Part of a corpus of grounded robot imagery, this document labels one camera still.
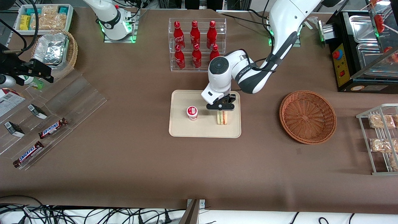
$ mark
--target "red button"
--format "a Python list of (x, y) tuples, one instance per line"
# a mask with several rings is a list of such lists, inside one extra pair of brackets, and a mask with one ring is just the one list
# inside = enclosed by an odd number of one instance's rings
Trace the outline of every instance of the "red button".
[(339, 51), (333, 52), (333, 58), (334, 58), (334, 59), (337, 59), (337, 58), (339, 58), (339, 57), (340, 57), (340, 52), (339, 52)]

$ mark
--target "coca-cola bottle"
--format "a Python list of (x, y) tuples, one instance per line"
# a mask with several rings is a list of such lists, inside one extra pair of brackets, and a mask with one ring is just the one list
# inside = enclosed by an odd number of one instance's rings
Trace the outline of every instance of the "coca-cola bottle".
[(199, 44), (195, 44), (193, 46), (192, 64), (193, 64), (193, 67), (196, 69), (198, 69), (202, 66), (202, 53), (199, 50)]
[(174, 22), (174, 40), (177, 45), (181, 46), (181, 50), (185, 48), (184, 32), (181, 29), (181, 25), (178, 21)]
[(216, 31), (216, 22), (214, 20), (210, 21), (210, 28), (207, 31), (207, 48), (211, 49), (213, 44), (216, 43), (217, 39), (217, 31)]
[(178, 69), (181, 70), (181, 69), (185, 68), (184, 53), (182, 53), (180, 45), (176, 45), (175, 49), (176, 49), (176, 52), (174, 53), (174, 57), (176, 58), (176, 63), (177, 63)]
[(213, 45), (213, 50), (210, 52), (210, 61), (213, 60), (213, 58), (220, 56), (219, 53), (219, 46), (217, 44)]
[(196, 20), (192, 21), (191, 43), (192, 43), (192, 46), (195, 46), (195, 44), (198, 44), (200, 47), (200, 31), (198, 29), (198, 22)]

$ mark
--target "brown tablecloth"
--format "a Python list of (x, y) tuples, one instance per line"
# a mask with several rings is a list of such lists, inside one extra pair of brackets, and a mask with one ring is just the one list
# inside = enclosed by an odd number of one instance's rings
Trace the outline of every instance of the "brown tablecloth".
[[(224, 18), (211, 10), (149, 10), (135, 44), (109, 44), (93, 11), (76, 8), (76, 68), (108, 101), (27, 171), (0, 159), (0, 195), (58, 205), (183, 208), (184, 199), (205, 198), (211, 209), (398, 213), (398, 178), (370, 175), (354, 117), (396, 103), (396, 95), (337, 92), (316, 28), (303, 28), (302, 47), (292, 48), (262, 91), (240, 95), (239, 138), (170, 136), (172, 92), (208, 83), (206, 73), (170, 71), (168, 19), (183, 17)], [(14, 35), (10, 48), (20, 46)], [(227, 18), (227, 51), (239, 48), (253, 59), (270, 51), (261, 25)], [(282, 129), (279, 105), (296, 90), (317, 92), (334, 107), (337, 131), (328, 142), (303, 145)]]

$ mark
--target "white robotic arm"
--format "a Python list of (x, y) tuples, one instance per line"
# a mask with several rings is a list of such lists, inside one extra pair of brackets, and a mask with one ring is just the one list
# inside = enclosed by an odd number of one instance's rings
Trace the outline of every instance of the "white robotic arm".
[(244, 50), (237, 50), (223, 57), (214, 58), (209, 65), (209, 84), (202, 92), (202, 97), (209, 105), (229, 95), (231, 79), (234, 79), (245, 93), (260, 91), (269, 76), (282, 62), (297, 40), (299, 28), (305, 18), (322, 0), (277, 0), (269, 14), (269, 22), (274, 32), (274, 49), (267, 60), (257, 65), (248, 59)]
[(105, 35), (119, 40), (132, 32), (131, 12), (116, 8), (111, 0), (83, 0), (95, 12)]

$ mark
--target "wicker basket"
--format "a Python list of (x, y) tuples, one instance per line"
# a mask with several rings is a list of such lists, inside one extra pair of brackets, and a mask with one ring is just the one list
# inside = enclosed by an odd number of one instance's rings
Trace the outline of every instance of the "wicker basket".
[(322, 96), (301, 90), (287, 95), (279, 109), (283, 128), (294, 139), (305, 144), (321, 144), (336, 131), (336, 114)]
[[(69, 74), (74, 69), (74, 65), (75, 65), (76, 59), (77, 59), (78, 50), (77, 50), (77, 43), (76, 43), (75, 39), (73, 38), (73, 36), (69, 32), (57, 29), (57, 30), (52, 30), (50, 34), (57, 34), (57, 33), (63, 33), (65, 35), (67, 35), (69, 38), (68, 53), (66, 55), (66, 63), (67, 63), (66, 67), (62, 70), (55, 68), (51, 71), (51, 75), (55, 79), (61, 79), (61, 78), (65, 77), (67, 74)], [(38, 41), (36, 41), (35, 45), (33, 46), (32, 57), (35, 53), (37, 43), (38, 43)]]

